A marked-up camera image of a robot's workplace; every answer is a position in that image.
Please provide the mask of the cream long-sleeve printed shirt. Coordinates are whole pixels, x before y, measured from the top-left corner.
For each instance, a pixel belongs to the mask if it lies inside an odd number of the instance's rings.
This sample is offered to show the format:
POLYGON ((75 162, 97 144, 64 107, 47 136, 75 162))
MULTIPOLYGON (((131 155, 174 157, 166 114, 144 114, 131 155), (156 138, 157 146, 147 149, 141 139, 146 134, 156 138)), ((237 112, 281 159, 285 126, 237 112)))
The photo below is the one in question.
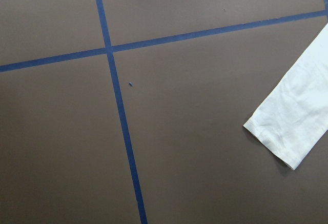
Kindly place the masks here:
POLYGON ((243 125, 292 170, 327 131, 327 26, 243 125))

